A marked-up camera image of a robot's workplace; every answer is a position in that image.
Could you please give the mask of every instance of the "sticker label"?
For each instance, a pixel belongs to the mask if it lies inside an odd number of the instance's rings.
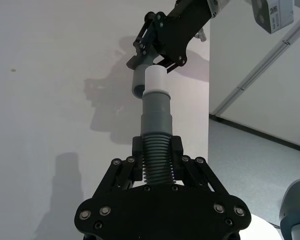
[[[281,29],[280,8],[278,2],[269,5],[269,16],[271,31],[274,33]]]

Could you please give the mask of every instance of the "gray floor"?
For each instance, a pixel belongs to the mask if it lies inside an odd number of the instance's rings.
[[[283,196],[300,179],[300,151],[210,120],[208,162],[251,213],[279,225]]]

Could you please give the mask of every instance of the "floor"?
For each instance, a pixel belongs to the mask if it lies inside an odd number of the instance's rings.
[[[283,196],[300,179],[300,151],[210,120],[208,162],[251,213],[280,225]]]

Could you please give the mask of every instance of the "screw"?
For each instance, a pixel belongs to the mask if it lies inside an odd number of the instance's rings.
[[[128,162],[129,162],[129,163],[133,163],[134,161],[135,161],[135,159],[134,159],[133,157],[129,157],[129,158],[128,158]]]
[[[230,227],[234,224],[230,218],[225,219],[224,222]]]
[[[204,160],[201,157],[197,157],[195,160],[198,164],[203,164],[204,163]]]
[[[224,213],[225,212],[225,208],[224,206],[222,206],[221,204],[218,204],[216,203],[214,206],[213,206],[214,210],[217,212],[217,213]]]
[[[183,156],[183,157],[182,157],[182,161],[188,162],[188,161],[189,161],[189,158],[188,158],[187,156]]]
[[[145,185],[145,186],[143,187],[143,190],[146,191],[146,192],[149,192],[149,191],[150,191],[150,187],[147,186],[147,185]]]
[[[81,220],[86,220],[86,219],[88,219],[90,216],[91,216],[91,212],[90,212],[89,210],[84,210],[84,211],[80,212],[79,218],[80,218]]]
[[[244,215],[246,215],[245,211],[240,207],[235,206],[234,207],[234,212],[235,212],[235,214],[237,214],[240,217],[243,217]]]
[[[178,191],[178,186],[173,185],[171,189],[172,189],[172,191]]]
[[[100,215],[102,216],[106,216],[111,212],[111,208],[109,206],[103,206],[102,208],[100,208]]]
[[[99,230],[99,229],[101,229],[102,228],[102,221],[97,221],[96,223],[95,223],[95,225],[94,225],[94,229],[95,230]]]
[[[120,160],[115,159],[115,160],[112,161],[112,163],[113,163],[114,165],[118,165],[118,164],[120,164]]]

